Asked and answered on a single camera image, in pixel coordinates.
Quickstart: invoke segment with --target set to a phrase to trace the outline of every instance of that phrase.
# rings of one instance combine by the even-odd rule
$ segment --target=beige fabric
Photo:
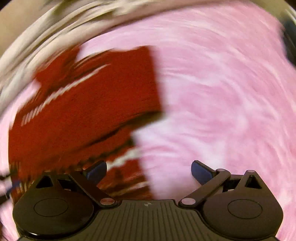
[[[59,3],[27,28],[1,57],[0,115],[32,81],[36,67],[55,52],[83,43],[124,22],[203,2],[209,0],[75,0]]]

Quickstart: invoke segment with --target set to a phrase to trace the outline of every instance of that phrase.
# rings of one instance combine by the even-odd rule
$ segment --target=red cloth
[[[161,110],[148,47],[106,51],[75,63],[78,52],[79,47],[66,50],[39,68],[41,88],[16,115],[9,132],[9,163],[18,166],[23,185],[44,170],[64,173],[102,158],[112,162],[133,147],[130,122]],[[121,189],[128,189],[122,185],[125,179],[141,172],[138,160],[127,165],[107,173],[111,192],[119,190],[110,178],[115,172],[122,173]],[[139,181],[145,183],[144,176]]]

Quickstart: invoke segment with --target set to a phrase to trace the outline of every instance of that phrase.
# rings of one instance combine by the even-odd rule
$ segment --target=pink surface
[[[283,208],[277,237],[296,240],[296,72],[285,58],[278,21],[253,4],[191,7],[98,36],[84,44],[80,58],[139,45],[154,46],[165,110],[163,120],[134,133],[156,198],[180,199],[195,190],[195,159],[233,174],[254,169]],[[34,88],[1,122],[2,170],[9,122]],[[10,203],[1,219],[15,240]]]

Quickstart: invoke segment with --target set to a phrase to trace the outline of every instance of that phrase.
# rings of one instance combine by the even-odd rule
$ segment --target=black robot gripper base
[[[101,161],[83,172],[43,175],[20,198],[13,218],[19,241],[276,241],[283,211],[257,172],[232,175],[199,161],[202,185],[174,200],[117,202],[97,188]]]

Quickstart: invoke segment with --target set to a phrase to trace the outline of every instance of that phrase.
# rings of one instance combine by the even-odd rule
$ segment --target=pink and white fabric
[[[93,38],[80,58],[140,45],[154,46],[165,109],[162,120],[134,133],[155,197],[180,199],[195,190],[195,159],[233,174],[254,169],[283,208],[277,237],[295,240],[296,71],[278,20],[251,3],[188,7]],[[9,124],[37,88],[30,84],[0,122],[3,172]],[[16,240],[11,213],[7,203],[1,220],[5,236]]]

